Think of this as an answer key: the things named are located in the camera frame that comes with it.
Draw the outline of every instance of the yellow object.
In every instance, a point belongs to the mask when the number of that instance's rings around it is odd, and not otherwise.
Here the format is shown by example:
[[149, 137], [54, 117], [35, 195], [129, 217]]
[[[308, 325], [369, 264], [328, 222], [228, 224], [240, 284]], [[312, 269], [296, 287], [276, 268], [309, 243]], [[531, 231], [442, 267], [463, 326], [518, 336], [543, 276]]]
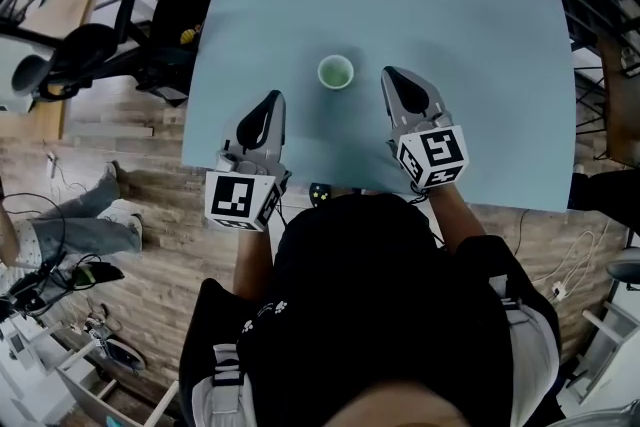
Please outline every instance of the yellow object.
[[186, 45], [196, 39], [196, 31], [193, 29], [187, 29], [180, 35], [180, 44]]

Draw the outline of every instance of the small cup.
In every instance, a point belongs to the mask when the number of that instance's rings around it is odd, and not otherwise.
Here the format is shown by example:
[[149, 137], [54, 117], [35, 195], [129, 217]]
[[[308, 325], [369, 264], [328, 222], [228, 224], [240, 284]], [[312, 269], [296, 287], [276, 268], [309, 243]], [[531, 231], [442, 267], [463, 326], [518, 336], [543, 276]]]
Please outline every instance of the small cup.
[[353, 80], [353, 64], [341, 55], [325, 57], [318, 65], [318, 79], [327, 89], [344, 89]]

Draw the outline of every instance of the jeans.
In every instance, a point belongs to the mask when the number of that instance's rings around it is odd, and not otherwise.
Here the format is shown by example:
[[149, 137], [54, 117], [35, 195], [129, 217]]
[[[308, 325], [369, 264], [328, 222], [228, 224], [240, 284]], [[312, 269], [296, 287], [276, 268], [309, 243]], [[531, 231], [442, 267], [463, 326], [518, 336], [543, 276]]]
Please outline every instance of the jeans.
[[[93, 189], [60, 205], [65, 223], [62, 251], [80, 255], [140, 252], [140, 236], [135, 230], [106, 219], [96, 219], [119, 197], [117, 180], [105, 173]], [[30, 222], [38, 237], [42, 261], [55, 258], [62, 237], [60, 211], [54, 208], [30, 219]]]

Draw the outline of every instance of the black chair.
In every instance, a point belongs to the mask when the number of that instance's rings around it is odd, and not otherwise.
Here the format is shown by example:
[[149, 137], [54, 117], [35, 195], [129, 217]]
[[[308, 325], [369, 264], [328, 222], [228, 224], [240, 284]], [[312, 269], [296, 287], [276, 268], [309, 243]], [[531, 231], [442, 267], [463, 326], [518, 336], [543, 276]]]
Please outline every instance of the black chair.
[[[211, 0], [159, 0], [148, 35], [131, 22], [135, 0], [122, 0], [113, 28], [90, 23], [71, 32], [48, 61], [38, 55], [22, 60], [14, 71], [16, 95], [36, 101], [67, 100], [96, 79], [133, 76], [136, 89], [177, 107], [189, 96], [200, 32]], [[116, 55], [128, 38], [138, 47]], [[52, 92], [50, 85], [62, 86]]]

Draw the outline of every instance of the person's arm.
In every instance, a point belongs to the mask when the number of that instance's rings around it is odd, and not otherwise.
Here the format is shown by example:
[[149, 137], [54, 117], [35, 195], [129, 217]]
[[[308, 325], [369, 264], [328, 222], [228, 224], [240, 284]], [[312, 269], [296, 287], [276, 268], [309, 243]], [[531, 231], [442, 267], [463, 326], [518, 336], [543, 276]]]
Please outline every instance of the person's arm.
[[458, 246], [469, 237], [486, 235], [484, 228], [460, 196], [453, 184], [434, 187], [429, 201], [436, 216], [447, 249], [455, 254]]
[[13, 227], [7, 211], [0, 203], [0, 234], [2, 235], [2, 245], [0, 245], [0, 261], [7, 267], [11, 267], [20, 254], [20, 243], [16, 230]]
[[263, 232], [239, 230], [238, 259], [233, 273], [234, 295], [259, 301], [271, 282], [272, 273], [269, 229]]

